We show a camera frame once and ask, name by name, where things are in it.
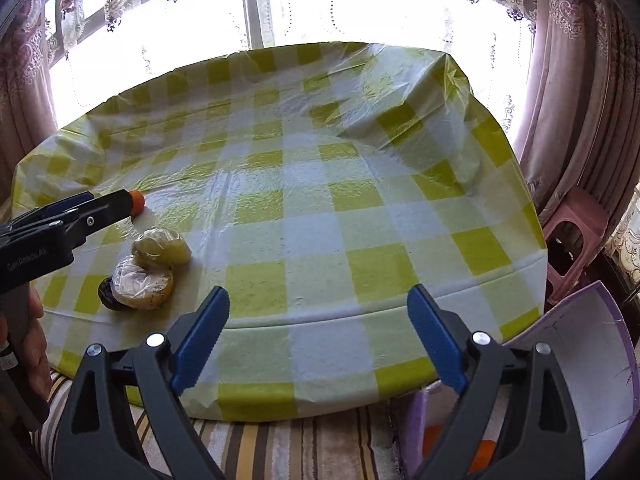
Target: round food item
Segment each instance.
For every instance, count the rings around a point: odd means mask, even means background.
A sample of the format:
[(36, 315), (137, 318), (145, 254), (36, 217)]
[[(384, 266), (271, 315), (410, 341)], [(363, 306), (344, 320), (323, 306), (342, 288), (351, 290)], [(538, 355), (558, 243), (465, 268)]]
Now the round food item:
[(131, 254), (142, 264), (180, 266), (191, 260), (191, 250), (180, 233), (166, 227), (152, 227), (133, 242)]
[(111, 291), (119, 303), (151, 310), (158, 308), (174, 290), (174, 275), (168, 269), (144, 269), (134, 256), (127, 256), (113, 271)]

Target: plastic stool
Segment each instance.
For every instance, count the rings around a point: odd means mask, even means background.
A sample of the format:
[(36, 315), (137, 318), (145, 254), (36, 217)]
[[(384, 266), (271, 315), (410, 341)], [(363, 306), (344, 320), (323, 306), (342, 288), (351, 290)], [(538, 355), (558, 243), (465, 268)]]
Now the plastic stool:
[(571, 222), (580, 229), (582, 252), (564, 276), (560, 276), (550, 263), (546, 264), (546, 278), (554, 288), (547, 300), (551, 305), (568, 295), (584, 267), (597, 254), (609, 224), (609, 216), (585, 190), (572, 187), (543, 229), (546, 241), (562, 222)]

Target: pink curtain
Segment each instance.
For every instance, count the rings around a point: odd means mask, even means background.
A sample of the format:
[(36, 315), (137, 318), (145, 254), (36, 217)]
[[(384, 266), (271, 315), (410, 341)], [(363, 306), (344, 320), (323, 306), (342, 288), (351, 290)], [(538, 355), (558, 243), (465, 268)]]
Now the pink curtain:
[(0, 205), (15, 165), (57, 130), (42, 0), (26, 0), (0, 41)]
[(580, 186), (615, 229), (640, 178), (640, 48), (612, 0), (538, 0), (514, 150), (545, 224)]

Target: yellow checkered tablecloth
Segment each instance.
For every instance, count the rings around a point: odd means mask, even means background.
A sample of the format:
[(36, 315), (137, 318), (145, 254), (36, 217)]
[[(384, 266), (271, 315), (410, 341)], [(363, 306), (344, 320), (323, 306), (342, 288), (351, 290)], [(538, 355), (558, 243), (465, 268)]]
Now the yellow checkered tablecloth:
[[(318, 415), (433, 381), (406, 314), (418, 282), (497, 340), (542, 312), (545, 243), (517, 162), (440, 52), (304, 44), (167, 73), (28, 155), (14, 214), (120, 188), (148, 210), (36, 282), (49, 357), (72, 376), (90, 343), (138, 345), (223, 285), (231, 318), (182, 398), (191, 416)], [(193, 250), (172, 299), (105, 309), (98, 284), (153, 224)]]

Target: orange clamp tip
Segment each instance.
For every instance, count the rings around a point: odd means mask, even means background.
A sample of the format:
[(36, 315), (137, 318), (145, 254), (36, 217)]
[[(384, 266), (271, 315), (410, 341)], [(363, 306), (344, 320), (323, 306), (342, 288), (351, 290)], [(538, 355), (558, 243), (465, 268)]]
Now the orange clamp tip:
[(131, 199), (133, 200), (133, 206), (131, 207), (131, 216), (138, 216), (145, 208), (145, 196), (137, 189), (129, 191)]
[[(438, 437), (442, 433), (442, 426), (429, 426), (424, 430), (424, 439), (422, 441), (422, 456), (427, 456), (431, 449), (436, 445)], [(495, 442), (493, 440), (483, 440), (476, 450), (473, 462), (469, 466), (468, 473), (482, 471), (489, 467), (491, 458), (494, 456)]]

